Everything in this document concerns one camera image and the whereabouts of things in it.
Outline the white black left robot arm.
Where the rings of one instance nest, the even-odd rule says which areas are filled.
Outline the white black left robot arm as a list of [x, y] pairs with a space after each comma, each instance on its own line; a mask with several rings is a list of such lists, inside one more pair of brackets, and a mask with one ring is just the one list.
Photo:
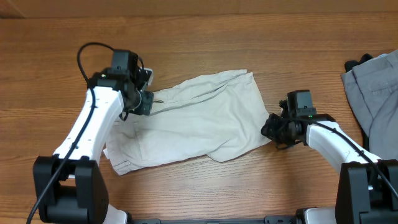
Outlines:
[[86, 99], [68, 136], [52, 156], [39, 156], [33, 176], [35, 213], [44, 223], [131, 223], [128, 212], [109, 203], [99, 168], [114, 122], [130, 114], [148, 115], [154, 94], [146, 90], [153, 71], [130, 50], [113, 50], [110, 67], [86, 77]]

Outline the beige cargo shorts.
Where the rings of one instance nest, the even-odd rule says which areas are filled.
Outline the beige cargo shorts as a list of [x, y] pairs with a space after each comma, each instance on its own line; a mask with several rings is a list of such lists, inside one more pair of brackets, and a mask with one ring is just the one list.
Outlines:
[[117, 121], [104, 153], [118, 175], [207, 155], [225, 162], [269, 143], [254, 75], [229, 70], [155, 92], [150, 115]]

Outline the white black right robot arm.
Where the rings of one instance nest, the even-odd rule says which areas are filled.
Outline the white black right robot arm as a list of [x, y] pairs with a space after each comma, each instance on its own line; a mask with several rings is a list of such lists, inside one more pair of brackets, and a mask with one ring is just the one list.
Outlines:
[[397, 160], [383, 160], [354, 142], [328, 114], [318, 114], [309, 90], [291, 91], [269, 115], [261, 134], [278, 150], [303, 144], [319, 152], [339, 174], [333, 207], [301, 208], [266, 223], [397, 223]]

